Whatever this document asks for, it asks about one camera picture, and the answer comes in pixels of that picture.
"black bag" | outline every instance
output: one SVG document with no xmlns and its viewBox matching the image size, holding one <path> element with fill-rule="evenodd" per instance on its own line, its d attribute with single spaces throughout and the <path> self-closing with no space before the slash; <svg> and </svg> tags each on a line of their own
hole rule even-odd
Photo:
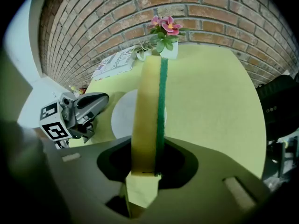
<svg viewBox="0 0 299 224">
<path fill-rule="evenodd" d="M 299 84 L 281 75 L 256 89 L 266 123 L 267 140 L 277 140 L 299 127 Z"/>
</svg>

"potted plant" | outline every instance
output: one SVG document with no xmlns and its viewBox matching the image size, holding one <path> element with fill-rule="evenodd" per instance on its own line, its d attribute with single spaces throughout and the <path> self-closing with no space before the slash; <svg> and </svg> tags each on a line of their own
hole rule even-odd
<svg viewBox="0 0 299 224">
<path fill-rule="evenodd" d="M 153 50 L 153 46 L 149 41 L 145 41 L 137 45 L 133 52 L 136 52 L 139 60 L 144 61 L 147 56 L 151 55 L 151 51 Z"/>
<path fill-rule="evenodd" d="M 163 18 L 154 16 L 151 23 L 153 28 L 150 33 L 156 35 L 152 36 L 150 41 L 152 44 L 157 44 L 157 52 L 162 57 L 176 59 L 178 55 L 178 35 L 185 35 L 182 31 L 188 29 L 176 24 L 171 16 Z"/>
</svg>

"brick wall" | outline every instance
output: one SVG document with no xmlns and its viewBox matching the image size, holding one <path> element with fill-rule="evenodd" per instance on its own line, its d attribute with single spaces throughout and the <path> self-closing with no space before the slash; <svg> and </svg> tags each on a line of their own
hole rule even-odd
<svg viewBox="0 0 299 224">
<path fill-rule="evenodd" d="M 46 0 L 43 72 L 65 87 L 90 83 L 103 58 L 149 39 L 156 14 L 191 29 L 181 43 L 230 48 L 255 85 L 298 71 L 298 43 L 270 0 Z"/>
</svg>

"yellow table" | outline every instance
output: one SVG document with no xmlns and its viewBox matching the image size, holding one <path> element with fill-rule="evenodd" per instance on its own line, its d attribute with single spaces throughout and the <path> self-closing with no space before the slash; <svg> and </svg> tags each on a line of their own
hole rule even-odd
<svg viewBox="0 0 299 224">
<path fill-rule="evenodd" d="M 87 92 L 105 92 L 110 100 L 85 145 L 115 139 L 113 108 L 126 92 L 138 88 L 141 70 L 142 62 L 136 60 L 131 71 L 90 83 Z M 178 58 L 169 61 L 165 105 L 167 137 L 223 152 L 262 176 L 266 153 L 262 107 L 250 77 L 230 50 L 180 45 Z M 70 140 L 70 147 L 82 145 L 82 140 Z"/>
</svg>

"green stripe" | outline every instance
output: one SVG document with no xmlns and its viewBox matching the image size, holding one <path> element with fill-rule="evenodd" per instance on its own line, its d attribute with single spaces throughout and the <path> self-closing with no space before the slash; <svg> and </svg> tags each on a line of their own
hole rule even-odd
<svg viewBox="0 0 299 224">
<path fill-rule="evenodd" d="M 168 70 L 168 59 L 161 58 L 159 99 L 158 99 L 158 118 L 157 118 L 155 176 L 161 174 L 161 163 L 162 163 L 162 156 L 163 156 L 163 152 L 164 152 L 164 129 L 165 129 L 164 109 L 165 109 L 167 70 Z"/>
</svg>

